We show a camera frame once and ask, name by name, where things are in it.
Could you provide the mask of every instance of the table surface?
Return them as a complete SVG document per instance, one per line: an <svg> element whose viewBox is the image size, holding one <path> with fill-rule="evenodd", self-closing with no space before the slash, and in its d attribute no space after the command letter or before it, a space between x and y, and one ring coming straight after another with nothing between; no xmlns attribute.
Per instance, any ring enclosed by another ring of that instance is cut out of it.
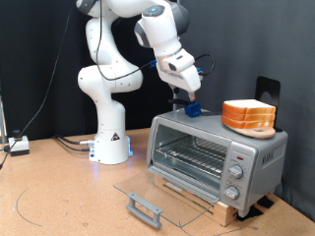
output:
<svg viewBox="0 0 315 236"><path fill-rule="evenodd" d="M201 216L183 228L161 219L154 229L126 208L113 185L147 168L150 129L127 131L135 154L118 165L90 162L55 140L30 142L31 154L8 156L0 171L1 235L315 235L315 224L275 195L264 214L222 227ZM92 138L72 137L74 141Z"/></svg>

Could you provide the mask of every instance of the metal pole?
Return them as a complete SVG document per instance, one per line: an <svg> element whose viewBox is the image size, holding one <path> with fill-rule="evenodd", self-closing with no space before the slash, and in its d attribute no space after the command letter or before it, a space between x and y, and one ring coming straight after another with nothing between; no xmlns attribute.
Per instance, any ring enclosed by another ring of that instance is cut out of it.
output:
<svg viewBox="0 0 315 236"><path fill-rule="evenodd" d="M4 130L4 116L3 116L3 107L2 107L2 96L0 95L0 129L2 136L2 144L6 144L6 132Z"/></svg>

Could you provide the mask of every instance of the bread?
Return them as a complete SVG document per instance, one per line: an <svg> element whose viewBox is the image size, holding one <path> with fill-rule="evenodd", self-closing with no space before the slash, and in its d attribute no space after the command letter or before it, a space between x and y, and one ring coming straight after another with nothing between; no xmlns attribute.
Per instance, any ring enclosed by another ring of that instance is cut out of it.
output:
<svg viewBox="0 0 315 236"><path fill-rule="evenodd" d="M235 121L274 121L276 118L275 114L238 114L225 110L222 115Z"/></svg>
<svg viewBox="0 0 315 236"><path fill-rule="evenodd" d="M224 115L222 115L221 120L225 125L238 129L274 127L274 121L236 121Z"/></svg>
<svg viewBox="0 0 315 236"><path fill-rule="evenodd" d="M276 107L255 99L229 100L223 103L223 111L237 114L275 114Z"/></svg>

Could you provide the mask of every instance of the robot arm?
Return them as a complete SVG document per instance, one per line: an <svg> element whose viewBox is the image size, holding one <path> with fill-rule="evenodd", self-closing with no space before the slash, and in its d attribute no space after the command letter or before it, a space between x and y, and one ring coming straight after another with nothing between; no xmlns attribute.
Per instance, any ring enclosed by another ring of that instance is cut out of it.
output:
<svg viewBox="0 0 315 236"><path fill-rule="evenodd" d="M148 8L135 26L140 45L152 48L157 58L160 78L172 87L185 89L191 100L200 88L200 78L195 59L182 48L178 36L186 32L189 25L187 10L172 2Z"/></svg>
<svg viewBox="0 0 315 236"><path fill-rule="evenodd" d="M171 87L187 90L194 100L200 79L193 65L194 58L182 49L178 40L187 30L188 13L164 0L78 0L77 7L93 17L87 24L87 41L91 57L97 63L82 69L78 77L80 89L91 97L97 110L98 129L91 145L90 160L121 163L130 154L125 108L112 100L111 94L138 89L143 75L119 53L111 24L118 17L129 18L144 12L135 28L140 44L154 50L161 79Z"/></svg>

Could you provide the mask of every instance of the cable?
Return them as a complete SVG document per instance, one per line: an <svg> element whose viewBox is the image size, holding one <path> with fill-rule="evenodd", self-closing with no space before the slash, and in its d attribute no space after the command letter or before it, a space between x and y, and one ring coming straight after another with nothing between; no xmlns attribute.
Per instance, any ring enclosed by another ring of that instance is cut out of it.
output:
<svg viewBox="0 0 315 236"><path fill-rule="evenodd" d="M55 71L56 71L56 66L57 66L57 63L58 63L58 60L59 60L59 57L60 57L60 54L61 54L61 50L62 50L62 46L63 46L63 42L64 42L64 39L65 39L65 36L66 36L66 32L67 32L67 29L68 29L68 25L69 25L69 19L70 19L70 16L71 16L71 13L72 13L72 10L74 9L74 6L76 6L76 3L74 3L74 5L72 6L71 10L70 10L70 13L68 15L68 18L67 18L67 23L66 23L66 28L64 30L64 33L63 33L63 36L62 36L62 40L61 40L61 45L60 45L60 48L59 48L59 52L58 52L58 55L57 55L57 59L55 61L55 65L54 65L54 68L53 68L53 71L52 71L52 75L51 75L51 78L50 78L50 83L49 83L49 86L48 86L48 89L47 89L47 92L46 92L46 95L43 99L43 102L42 104L40 105L38 111L35 113L35 115L31 118L31 120L29 121L29 123L27 124L27 126L23 129L23 131L20 133L18 139L23 135L24 131L29 127L29 125L31 124L31 122L36 118L36 116L38 115L38 113L41 111L41 108L43 107L46 99L47 99L47 96L48 96L48 93L50 91L50 87L51 87L51 83L53 81L53 77L55 75ZM10 147L10 149L8 150L7 154L5 155L2 163L0 164L0 170L2 169L3 167L3 164L4 162L6 161L7 159L7 156L8 154L10 153L11 149L15 146L15 144L17 143L17 141L15 141L13 143L13 145Z"/></svg>
<svg viewBox="0 0 315 236"><path fill-rule="evenodd" d="M213 55L211 55L211 54L203 54L203 55L201 55L201 56L195 58L195 61L197 61L197 60L199 60L200 58L203 58L203 57L205 57L205 56L211 57L211 58L213 59L213 62L214 62L214 63L213 63L212 68L210 69L210 72L207 72L207 73L199 73L199 74L202 75L202 76L208 76L208 75L213 71L213 69L215 68L215 65L216 65L215 57L214 57Z"/></svg>
<svg viewBox="0 0 315 236"><path fill-rule="evenodd" d="M67 142L67 143L69 143L71 145L79 145L80 144L80 142L67 140L66 138L63 138L62 136L57 135L57 134L55 134L52 138L59 138L59 139L65 141L65 142Z"/></svg>
<svg viewBox="0 0 315 236"><path fill-rule="evenodd" d="M52 138L55 138L57 141L59 141L63 146L69 148L69 149L72 149L72 150L77 150L77 151L90 151L89 148L83 148L83 149L76 149L76 148L73 148L73 147L70 147L70 146L67 146L65 143L63 143L61 140L59 140L58 137L52 137Z"/></svg>
<svg viewBox="0 0 315 236"><path fill-rule="evenodd" d="M133 72L131 72L131 73L125 75L125 76L117 77L115 79L109 79L102 73L102 71L101 71L101 69L99 67L99 63L98 63L98 51L99 51L99 46L100 46L100 42L101 42L101 38L102 38L102 6L101 6L101 1L99 1L99 4L100 4L100 37L99 37L98 47L97 47L97 51L96 51L96 64L97 64L97 67L98 67L98 70L99 70L100 74L108 81L117 81L117 80L120 80L120 79L125 78L127 76L130 76L130 75L132 75L132 74L134 74L134 73L144 69L147 66L150 66L152 64L151 62L147 63L146 65L144 65L144 66L142 66L140 68L138 68L136 71L133 71Z"/></svg>

